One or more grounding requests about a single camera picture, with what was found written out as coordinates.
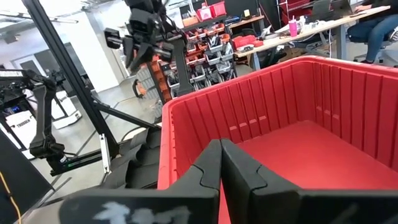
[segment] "red box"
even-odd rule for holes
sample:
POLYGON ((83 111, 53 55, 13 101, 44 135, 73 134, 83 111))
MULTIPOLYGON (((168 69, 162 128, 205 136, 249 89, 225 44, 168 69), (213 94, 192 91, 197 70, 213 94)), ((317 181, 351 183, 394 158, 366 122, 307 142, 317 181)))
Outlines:
POLYGON ((247 35, 244 37, 239 36, 232 39, 233 47, 235 48, 235 50, 247 44, 253 44, 254 41, 256 41, 256 37, 253 35, 247 35))
POLYGON ((201 21, 205 21, 205 20, 213 18, 213 16, 211 15, 210 7, 204 7, 204 8, 198 9, 197 16, 198 16, 199 20, 201 20, 201 21))
POLYGON ((279 0, 279 5, 283 9, 284 12, 287 12, 289 9, 289 12, 292 11, 293 9, 297 9, 300 6, 305 5, 306 3, 309 3, 311 0, 279 0))
POLYGON ((210 6, 210 11, 211 11, 211 15, 213 16, 213 18, 225 15, 226 11, 225 11, 224 2, 222 1, 222 2, 219 2, 219 3, 216 3, 216 4, 212 4, 210 6))
POLYGON ((396 68, 310 56, 178 97, 163 107, 157 186, 227 138, 303 189, 398 189, 397 90, 396 68))

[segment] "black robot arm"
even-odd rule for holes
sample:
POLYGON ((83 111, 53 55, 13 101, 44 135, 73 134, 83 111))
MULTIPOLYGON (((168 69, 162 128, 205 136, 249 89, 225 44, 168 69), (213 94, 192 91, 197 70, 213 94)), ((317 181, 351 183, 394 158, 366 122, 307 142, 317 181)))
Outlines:
POLYGON ((118 49, 123 46, 126 56, 126 68, 132 73, 139 70, 140 65, 151 62, 154 55, 159 55, 165 62, 173 57, 173 40, 182 39, 185 34, 167 18, 165 4, 161 0, 125 0, 130 7, 129 24, 126 24, 129 35, 121 37, 119 31, 105 29, 107 46, 118 49))
POLYGON ((56 170, 66 160, 64 145, 57 143, 51 132, 51 104, 57 86, 53 80, 31 70, 25 74, 30 80, 37 82, 30 88, 37 100, 36 135, 30 143, 30 153, 40 159, 46 158, 51 168, 56 170))

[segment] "desk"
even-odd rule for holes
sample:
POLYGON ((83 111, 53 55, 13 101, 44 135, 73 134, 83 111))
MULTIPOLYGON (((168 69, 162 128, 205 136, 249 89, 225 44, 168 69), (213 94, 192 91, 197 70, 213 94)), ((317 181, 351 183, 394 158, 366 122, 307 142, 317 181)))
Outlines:
POLYGON ((229 28, 232 29, 232 28, 235 28, 235 27, 239 27, 239 26, 242 26, 242 25, 251 23, 251 22, 258 21, 258 20, 263 19, 263 18, 264 18, 263 15, 261 15, 261 16, 254 16, 254 17, 251 18, 251 19, 242 20, 242 21, 240 21, 240 22, 233 23, 233 24, 229 25, 229 28))
POLYGON ((253 54, 252 57, 254 60, 254 65, 252 66, 252 68, 255 70, 259 70, 260 67, 259 67, 257 52, 271 49, 273 47, 277 47, 278 45, 284 45, 291 41, 300 40, 300 39, 306 38, 310 35, 321 33, 326 30, 336 29, 336 31, 337 31, 337 33, 336 33, 336 35, 337 35, 337 40, 336 40, 337 41, 337 58, 346 60, 346 58, 347 58, 347 55, 346 55, 346 30, 345 30, 344 25, 349 22, 353 22, 358 19, 385 11, 389 8, 390 8, 390 6, 381 6, 381 7, 377 7, 374 9, 368 9, 367 11, 358 13, 358 15, 354 16, 354 17, 346 16, 346 17, 343 17, 343 18, 335 20, 335 21, 328 21, 324 26, 316 27, 311 30, 306 30, 304 33, 300 33, 299 35, 297 35, 295 37, 283 37, 283 38, 278 37, 275 39, 265 40, 263 46, 256 47, 253 50, 250 50, 248 52, 243 52, 243 53, 235 52, 234 54, 237 57, 245 57, 245 56, 253 54))

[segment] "bin rim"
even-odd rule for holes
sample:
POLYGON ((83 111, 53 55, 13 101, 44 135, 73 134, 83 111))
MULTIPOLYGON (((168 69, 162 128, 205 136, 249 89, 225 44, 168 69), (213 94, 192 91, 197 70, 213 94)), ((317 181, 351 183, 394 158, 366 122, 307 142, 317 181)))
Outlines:
POLYGON ((273 65, 267 68, 263 68, 262 70, 258 70, 252 72, 250 74, 234 78, 229 80, 228 82, 219 83, 217 85, 209 86, 204 90, 195 91, 193 93, 189 93, 184 96, 179 96, 178 98, 173 99, 172 101, 167 102, 163 106, 162 112, 162 136, 161 136, 161 144, 160 144, 160 161, 159 161, 159 178, 157 188, 159 190, 167 189, 170 185, 172 185, 177 180, 177 161, 175 160, 175 150, 171 149, 172 147, 170 143, 174 140, 174 136, 172 133, 174 132, 174 127, 172 125, 172 110, 173 107, 180 102, 183 102, 189 98, 203 96, 208 94, 209 92, 216 91, 219 88, 223 88, 226 86, 237 84, 241 81, 248 80, 253 77, 258 77, 265 73, 269 73, 287 66, 295 65, 298 63, 324 63, 331 66, 336 66, 339 68, 349 67, 350 69, 357 69, 365 71, 366 73, 372 73, 373 75, 379 75, 382 77, 388 76, 398 80, 398 68, 392 67, 384 67, 380 65, 370 65, 359 62, 351 62, 346 60, 340 60, 335 58, 325 58, 320 56, 301 56, 297 58, 293 58, 277 65, 273 65))

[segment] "robotic arm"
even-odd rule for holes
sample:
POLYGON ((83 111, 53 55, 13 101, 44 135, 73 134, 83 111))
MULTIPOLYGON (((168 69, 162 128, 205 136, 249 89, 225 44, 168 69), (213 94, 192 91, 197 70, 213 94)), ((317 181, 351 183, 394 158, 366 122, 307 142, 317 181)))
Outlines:
POLYGON ((40 159, 46 158, 53 171, 60 170, 67 158, 64 145, 57 143, 51 132, 51 104, 57 89, 55 82, 32 70, 0 70, 0 82, 17 83, 20 88, 33 91, 37 100, 37 127, 30 143, 30 153, 40 159))
POLYGON ((31 70, 25 73, 38 84, 32 89, 37 100, 36 135, 30 143, 30 153, 39 159, 47 160, 53 170, 57 170, 66 161, 65 146, 55 141, 51 132, 51 104, 57 86, 53 80, 38 75, 31 70))
POLYGON ((141 64, 152 61, 155 54, 161 60, 171 62, 174 46, 169 42, 178 38, 183 38, 185 43, 187 40, 174 21, 167 21, 167 3, 163 4, 162 0, 124 1, 131 10, 126 25, 130 34, 121 38, 117 30, 105 29, 108 47, 118 49, 123 45, 126 68, 132 72, 136 72, 141 64))

